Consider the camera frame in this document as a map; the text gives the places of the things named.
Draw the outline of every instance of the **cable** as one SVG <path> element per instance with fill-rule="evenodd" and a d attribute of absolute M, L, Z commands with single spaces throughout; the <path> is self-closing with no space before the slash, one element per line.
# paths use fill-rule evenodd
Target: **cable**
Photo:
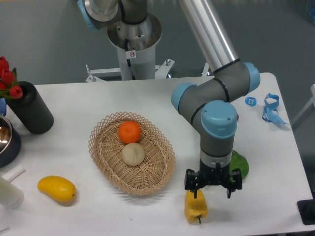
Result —
<path fill-rule="evenodd" d="M 125 20 L 125 17 L 126 17 L 126 12 L 125 12 L 125 8 L 124 8 L 124 4 L 123 4 L 123 1 L 122 0 L 119 0 L 118 1 L 118 5 L 120 7 L 120 11 L 122 13 L 122 21 Z"/>
<path fill-rule="evenodd" d="M 128 39 L 125 39 L 125 52 L 128 52 Z M 133 71 L 131 69 L 130 59 L 127 59 L 127 64 L 128 64 L 128 66 L 130 68 L 132 80 L 136 80 L 136 77 L 134 76 Z"/>

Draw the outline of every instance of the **yellow mango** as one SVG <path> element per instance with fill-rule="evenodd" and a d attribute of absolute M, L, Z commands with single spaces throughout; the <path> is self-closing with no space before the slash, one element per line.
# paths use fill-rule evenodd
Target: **yellow mango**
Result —
<path fill-rule="evenodd" d="M 60 176 L 42 178 L 37 188 L 59 202 L 69 202 L 75 196 L 75 186 L 68 179 Z"/>
<path fill-rule="evenodd" d="M 205 197 L 200 189 L 197 190 L 197 198 L 193 198 L 193 192 L 189 190 L 185 197 L 185 216 L 188 222 L 193 223 L 200 221 L 200 219 L 206 217 L 208 214 L 208 207 L 205 201 Z"/>

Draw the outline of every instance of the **white table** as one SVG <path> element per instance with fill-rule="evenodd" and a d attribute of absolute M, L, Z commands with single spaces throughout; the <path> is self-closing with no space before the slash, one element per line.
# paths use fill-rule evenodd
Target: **white table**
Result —
<path fill-rule="evenodd" d="M 280 97 L 279 115 L 288 122 L 276 78 L 261 74 L 260 87 L 249 94 L 257 105 L 234 101 L 239 114 L 234 149 L 244 155 L 250 172 L 243 190 L 227 199 L 221 186 L 203 189 L 209 215 L 202 224 L 184 216 L 184 176 L 198 170 L 199 135 L 170 102 L 180 83 L 201 84 L 208 78 L 40 85 L 38 91 L 54 115 L 51 130 L 31 135 L 12 112 L 7 117 L 22 136 L 22 148 L 2 173 L 21 163 L 26 172 L 12 183 L 25 194 L 17 210 L 0 206 L 6 236 L 160 236 L 258 235 L 314 230 L 304 226 L 298 200 L 311 199 L 301 158 L 289 125 L 282 128 L 262 120 L 267 93 Z M 176 154 L 171 180 L 159 192 L 132 197 L 114 187 L 100 173 L 88 153 L 88 141 L 97 122 L 117 111 L 140 114 L 158 127 Z M 76 202 L 64 207 L 40 193 L 37 182 L 60 175 L 78 189 Z"/>

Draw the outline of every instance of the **yellow bell pepper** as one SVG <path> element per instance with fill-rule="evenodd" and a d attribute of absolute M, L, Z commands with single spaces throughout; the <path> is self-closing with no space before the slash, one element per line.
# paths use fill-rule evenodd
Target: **yellow bell pepper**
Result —
<path fill-rule="evenodd" d="M 197 190 L 197 198 L 193 198 L 193 192 L 189 190 L 185 197 L 185 216 L 188 222 L 193 223 L 199 221 L 208 214 L 208 207 L 200 189 Z"/>

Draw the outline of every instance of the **gray wall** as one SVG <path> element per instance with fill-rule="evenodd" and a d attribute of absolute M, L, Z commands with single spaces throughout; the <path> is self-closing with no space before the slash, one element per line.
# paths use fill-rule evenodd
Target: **gray wall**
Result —
<path fill-rule="evenodd" d="M 243 61 L 276 75 L 292 120 L 315 84 L 315 25 L 306 0 L 214 0 Z M 176 0 L 150 0 L 162 24 L 157 64 L 175 60 L 173 75 L 198 76 L 205 59 Z M 106 29 L 91 32 L 74 0 L 0 3 L 0 55 L 34 84 L 84 82 L 90 69 L 119 67 Z M 308 171 L 315 172 L 315 112 L 295 132 Z"/>

